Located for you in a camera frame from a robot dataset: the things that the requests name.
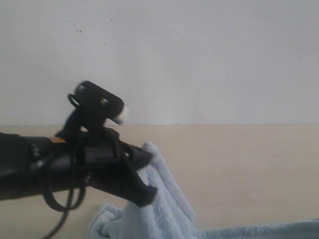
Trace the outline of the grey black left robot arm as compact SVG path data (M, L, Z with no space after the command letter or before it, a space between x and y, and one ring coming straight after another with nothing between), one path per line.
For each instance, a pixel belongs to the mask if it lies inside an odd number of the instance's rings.
M0 198L42 195L50 208L64 212L78 208L92 187L144 207L158 191L138 175L151 159L111 128L98 134L61 131L54 137L2 133Z

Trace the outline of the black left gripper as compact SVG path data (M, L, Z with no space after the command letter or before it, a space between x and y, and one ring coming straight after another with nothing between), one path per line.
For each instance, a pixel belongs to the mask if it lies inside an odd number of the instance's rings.
M146 185L137 171L150 164L153 155L144 149L120 140L119 134L104 128L97 134L62 130L55 136L63 149L46 162L44 197L53 199L53 192L79 189L83 199L86 187L127 199L138 207L150 205L157 187Z

